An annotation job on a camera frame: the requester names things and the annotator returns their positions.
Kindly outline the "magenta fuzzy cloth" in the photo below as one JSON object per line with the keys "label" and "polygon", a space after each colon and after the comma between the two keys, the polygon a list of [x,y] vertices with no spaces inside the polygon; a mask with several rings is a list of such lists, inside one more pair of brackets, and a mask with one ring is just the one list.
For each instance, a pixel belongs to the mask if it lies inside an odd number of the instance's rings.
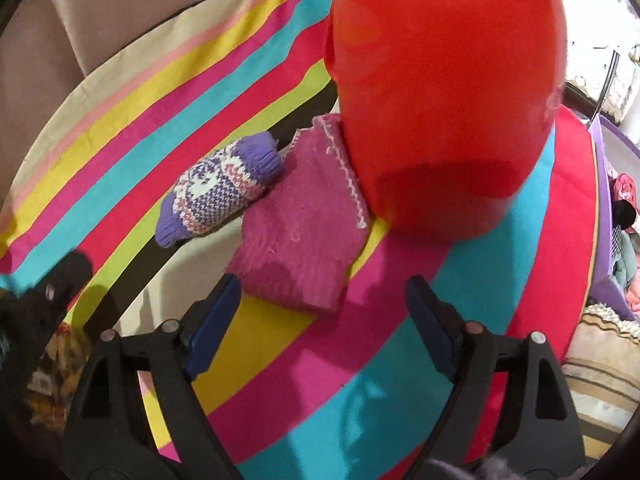
{"label": "magenta fuzzy cloth", "polygon": [[241,244],[227,271],[249,295],[332,312],[369,231],[341,117],[316,116],[296,132],[280,178],[244,212]]}

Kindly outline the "purple knitted mitten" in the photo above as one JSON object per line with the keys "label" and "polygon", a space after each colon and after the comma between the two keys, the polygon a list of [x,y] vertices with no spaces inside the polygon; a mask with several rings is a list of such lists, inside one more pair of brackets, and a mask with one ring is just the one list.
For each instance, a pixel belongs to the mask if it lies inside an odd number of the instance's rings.
{"label": "purple knitted mitten", "polygon": [[180,174],[160,204],[156,244],[168,248],[222,226],[262,197],[282,167],[268,131],[243,136],[203,157]]}

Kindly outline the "light blue towel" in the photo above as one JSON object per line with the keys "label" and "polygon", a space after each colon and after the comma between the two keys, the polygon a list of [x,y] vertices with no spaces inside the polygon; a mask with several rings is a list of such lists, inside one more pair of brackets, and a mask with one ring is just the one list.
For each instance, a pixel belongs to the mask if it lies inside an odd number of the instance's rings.
{"label": "light blue towel", "polygon": [[621,292],[626,292],[632,280],[636,276],[638,263],[634,246],[628,237],[623,237],[620,242],[620,251],[613,262],[612,277]]}

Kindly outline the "pink plush cloth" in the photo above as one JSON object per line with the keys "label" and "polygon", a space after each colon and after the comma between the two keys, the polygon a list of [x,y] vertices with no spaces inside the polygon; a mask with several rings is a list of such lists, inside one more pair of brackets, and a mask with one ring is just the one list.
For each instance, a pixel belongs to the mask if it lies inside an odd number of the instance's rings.
{"label": "pink plush cloth", "polygon": [[636,218],[628,226],[626,232],[631,234],[632,232],[639,232],[639,206],[638,206],[638,192],[636,182],[629,174],[621,172],[614,180],[612,184],[612,199],[613,200],[626,200],[634,207]]}

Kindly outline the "glass jar gold lid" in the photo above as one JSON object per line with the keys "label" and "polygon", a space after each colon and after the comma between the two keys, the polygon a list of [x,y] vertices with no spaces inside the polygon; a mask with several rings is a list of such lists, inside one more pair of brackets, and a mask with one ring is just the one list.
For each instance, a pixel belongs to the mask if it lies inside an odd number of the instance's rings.
{"label": "glass jar gold lid", "polygon": [[44,348],[27,384],[32,426],[61,437],[92,345],[82,330],[62,322]]}

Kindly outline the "striped colourful table cloth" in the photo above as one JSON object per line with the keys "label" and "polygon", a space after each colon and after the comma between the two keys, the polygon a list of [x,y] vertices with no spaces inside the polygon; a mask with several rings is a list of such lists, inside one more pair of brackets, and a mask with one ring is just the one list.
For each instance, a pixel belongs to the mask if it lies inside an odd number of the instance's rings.
{"label": "striped colourful table cloth", "polygon": [[[333,0],[22,0],[1,37],[1,286],[21,292],[78,249],[93,277],[66,321],[88,335],[152,330],[203,298],[247,239],[239,218],[183,246],[154,228],[178,175],[271,130],[287,146],[328,112]],[[498,226],[441,245],[375,221],[318,181],[257,223],[292,235],[304,283],[335,283],[330,313],[243,297],[194,385],[210,426],[249,479],[398,479],[450,385],[404,305],[411,275],[498,333],[541,330],[558,356],[582,312],[594,258],[590,133],[562,110]]]}

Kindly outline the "purple white storage box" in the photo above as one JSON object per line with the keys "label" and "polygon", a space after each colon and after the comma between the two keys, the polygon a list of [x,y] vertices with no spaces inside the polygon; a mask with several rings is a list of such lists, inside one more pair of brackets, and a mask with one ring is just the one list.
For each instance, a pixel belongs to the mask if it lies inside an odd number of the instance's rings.
{"label": "purple white storage box", "polygon": [[623,320],[634,315],[614,278],[612,184],[608,167],[631,177],[639,185],[639,149],[608,118],[600,117],[590,128],[596,153],[598,190],[598,229],[596,258],[589,297],[607,304]]}

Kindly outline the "red thermos flask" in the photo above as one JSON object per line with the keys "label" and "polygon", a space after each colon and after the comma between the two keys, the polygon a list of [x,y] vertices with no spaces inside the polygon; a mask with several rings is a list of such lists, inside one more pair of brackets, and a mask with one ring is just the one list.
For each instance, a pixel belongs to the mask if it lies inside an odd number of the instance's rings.
{"label": "red thermos flask", "polygon": [[506,215],[562,101],[562,0],[333,0],[326,68],[371,211],[457,242]]}

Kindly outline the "beige curtain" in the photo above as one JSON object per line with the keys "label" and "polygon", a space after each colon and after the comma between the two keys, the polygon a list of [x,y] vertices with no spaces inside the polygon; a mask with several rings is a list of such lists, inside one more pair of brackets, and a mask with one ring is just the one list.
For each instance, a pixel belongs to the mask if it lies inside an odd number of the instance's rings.
{"label": "beige curtain", "polygon": [[154,26],[203,0],[1,0],[1,193],[66,96]]}

